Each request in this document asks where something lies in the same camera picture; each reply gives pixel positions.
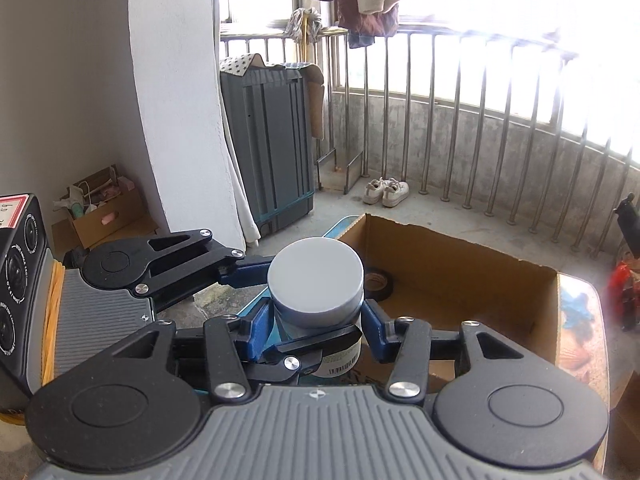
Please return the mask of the white-lidded supplement bottle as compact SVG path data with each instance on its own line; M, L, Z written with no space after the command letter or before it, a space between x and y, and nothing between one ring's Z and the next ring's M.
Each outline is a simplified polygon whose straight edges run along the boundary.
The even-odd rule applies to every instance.
M267 274L280 339L360 327L364 271L357 253L329 237L308 237L275 255Z

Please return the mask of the small cardboard box with clutter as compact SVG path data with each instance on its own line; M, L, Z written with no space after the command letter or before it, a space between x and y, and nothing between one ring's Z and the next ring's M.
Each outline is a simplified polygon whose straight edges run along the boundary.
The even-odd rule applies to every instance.
M148 213L137 185L115 165L70 184L53 202L53 209L65 212L83 248L102 242Z

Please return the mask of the black tape roll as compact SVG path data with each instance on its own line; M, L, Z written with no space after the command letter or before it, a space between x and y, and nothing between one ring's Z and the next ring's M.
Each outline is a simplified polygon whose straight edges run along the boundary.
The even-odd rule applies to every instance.
M393 277L386 271L378 268L367 268L363 277L364 296L377 302L384 301L394 291Z

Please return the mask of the large open cardboard box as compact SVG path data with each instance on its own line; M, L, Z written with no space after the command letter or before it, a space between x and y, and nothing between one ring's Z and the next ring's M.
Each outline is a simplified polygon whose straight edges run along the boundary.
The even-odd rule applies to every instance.
M393 279L382 301L435 330L478 321L550 363L560 348L560 279L555 270L423 226L363 214L339 237L364 266Z

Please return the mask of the colourful patterned table mat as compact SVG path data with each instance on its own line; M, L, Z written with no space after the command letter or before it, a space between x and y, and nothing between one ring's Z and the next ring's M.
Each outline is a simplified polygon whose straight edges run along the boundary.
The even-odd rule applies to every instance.
M608 342L600 295L589 282L560 273L555 364L595 391L611 411Z

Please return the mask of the dark grey plastic crate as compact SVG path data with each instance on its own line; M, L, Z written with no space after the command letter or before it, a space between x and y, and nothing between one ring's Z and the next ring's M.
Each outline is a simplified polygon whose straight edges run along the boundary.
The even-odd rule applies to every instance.
M259 234L277 233L314 208L306 81L294 68L220 75L250 212Z

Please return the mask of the pair of white sneakers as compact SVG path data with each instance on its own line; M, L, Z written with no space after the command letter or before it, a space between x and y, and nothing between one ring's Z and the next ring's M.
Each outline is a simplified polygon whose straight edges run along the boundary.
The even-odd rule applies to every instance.
M381 203L383 207L394 208L403 202L410 193L405 181L396 179L373 179L364 188L362 201L367 205Z

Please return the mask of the wheelchair with pink blanket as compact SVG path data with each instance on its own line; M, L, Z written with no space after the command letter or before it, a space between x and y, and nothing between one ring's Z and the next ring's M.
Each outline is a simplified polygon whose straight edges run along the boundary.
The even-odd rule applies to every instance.
M614 209L623 235L616 265L608 280L608 305L622 330L639 327L639 211L630 193Z

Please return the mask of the metal balcony railing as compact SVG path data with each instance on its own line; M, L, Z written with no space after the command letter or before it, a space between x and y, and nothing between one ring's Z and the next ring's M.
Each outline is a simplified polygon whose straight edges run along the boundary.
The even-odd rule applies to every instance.
M309 44L226 32L221 49L276 76L318 67L315 188L393 177L576 252L620 246L615 207L639 197L639 88L623 64L427 27L356 50L339 28Z

